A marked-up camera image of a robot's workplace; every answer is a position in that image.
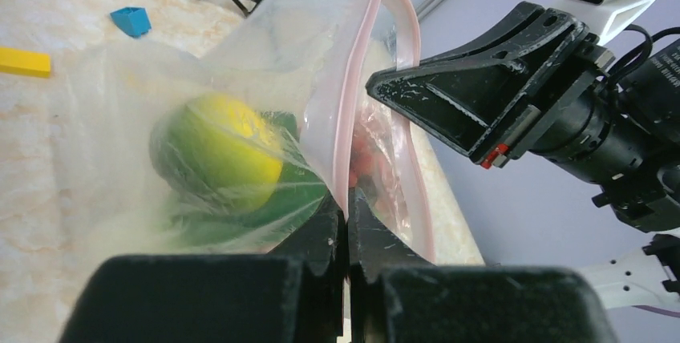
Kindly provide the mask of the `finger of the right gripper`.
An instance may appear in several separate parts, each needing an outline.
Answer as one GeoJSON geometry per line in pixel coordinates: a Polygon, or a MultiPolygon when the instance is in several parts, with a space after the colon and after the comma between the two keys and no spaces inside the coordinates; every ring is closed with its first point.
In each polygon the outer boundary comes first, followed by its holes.
{"type": "Polygon", "coordinates": [[[548,113],[560,94],[550,79],[588,34],[571,14],[521,2],[465,45],[374,73],[366,92],[461,155],[488,158],[548,113]]]}

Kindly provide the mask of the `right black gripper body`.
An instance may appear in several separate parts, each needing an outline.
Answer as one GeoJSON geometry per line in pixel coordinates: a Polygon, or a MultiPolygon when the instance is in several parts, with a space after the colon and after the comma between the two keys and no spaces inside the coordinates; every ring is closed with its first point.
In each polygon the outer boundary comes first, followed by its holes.
{"type": "Polygon", "coordinates": [[[599,208],[642,232],[679,226],[679,146],[613,86],[589,34],[564,32],[480,69],[482,167],[532,153],[597,185],[599,208]]]}

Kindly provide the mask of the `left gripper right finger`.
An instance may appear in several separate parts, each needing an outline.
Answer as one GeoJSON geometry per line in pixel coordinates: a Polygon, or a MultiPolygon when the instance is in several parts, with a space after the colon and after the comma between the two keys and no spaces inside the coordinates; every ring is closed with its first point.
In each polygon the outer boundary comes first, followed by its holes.
{"type": "Polygon", "coordinates": [[[557,267],[434,265],[348,196],[355,342],[615,342],[585,279],[557,267]]]}

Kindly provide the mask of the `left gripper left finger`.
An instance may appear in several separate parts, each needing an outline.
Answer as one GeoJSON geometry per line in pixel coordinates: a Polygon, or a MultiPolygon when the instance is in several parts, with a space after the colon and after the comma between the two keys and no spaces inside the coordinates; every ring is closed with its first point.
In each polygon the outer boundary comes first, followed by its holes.
{"type": "Polygon", "coordinates": [[[344,217],[330,197],[266,254],[127,255],[91,276],[62,342],[334,342],[344,217]]]}

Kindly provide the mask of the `clear zip top bag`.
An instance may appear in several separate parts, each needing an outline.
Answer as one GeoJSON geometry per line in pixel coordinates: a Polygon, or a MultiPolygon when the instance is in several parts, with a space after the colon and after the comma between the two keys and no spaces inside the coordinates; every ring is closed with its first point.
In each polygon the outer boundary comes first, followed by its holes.
{"type": "Polygon", "coordinates": [[[432,258],[410,125],[365,89],[418,57],[409,0],[264,0],[199,58],[148,39],[67,57],[52,103],[67,262],[265,252],[323,200],[346,215],[351,188],[432,258]]]}

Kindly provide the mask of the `yellow green lemon toy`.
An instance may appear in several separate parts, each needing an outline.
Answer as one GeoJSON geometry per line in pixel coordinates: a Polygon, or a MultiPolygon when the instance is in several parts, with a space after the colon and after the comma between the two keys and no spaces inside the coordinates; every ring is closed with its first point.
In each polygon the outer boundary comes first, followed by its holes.
{"type": "Polygon", "coordinates": [[[280,151],[262,115],[216,92],[170,110],[149,140],[152,166],[173,190],[231,213],[267,203],[283,170],[280,151]]]}

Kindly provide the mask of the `red lychee bunch toy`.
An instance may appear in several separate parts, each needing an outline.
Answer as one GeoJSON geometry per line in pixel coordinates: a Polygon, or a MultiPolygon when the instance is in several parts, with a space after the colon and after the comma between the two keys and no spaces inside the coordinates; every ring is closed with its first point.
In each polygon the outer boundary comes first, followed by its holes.
{"type": "Polygon", "coordinates": [[[360,187],[367,199],[372,200],[376,212],[387,212],[387,160],[378,145],[381,128],[375,114],[361,114],[354,126],[350,152],[349,188],[360,187]]]}

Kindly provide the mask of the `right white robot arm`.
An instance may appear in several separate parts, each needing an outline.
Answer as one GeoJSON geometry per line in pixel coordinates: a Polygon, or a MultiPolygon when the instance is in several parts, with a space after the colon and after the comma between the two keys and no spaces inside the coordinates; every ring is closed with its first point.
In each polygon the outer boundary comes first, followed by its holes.
{"type": "Polygon", "coordinates": [[[653,239],[581,274],[607,309],[679,301],[679,45],[643,33],[621,59],[561,10],[517,4],[471,42],[374,73],[367,94],[483,168],[526,153],[597,185],[653,239]]]}

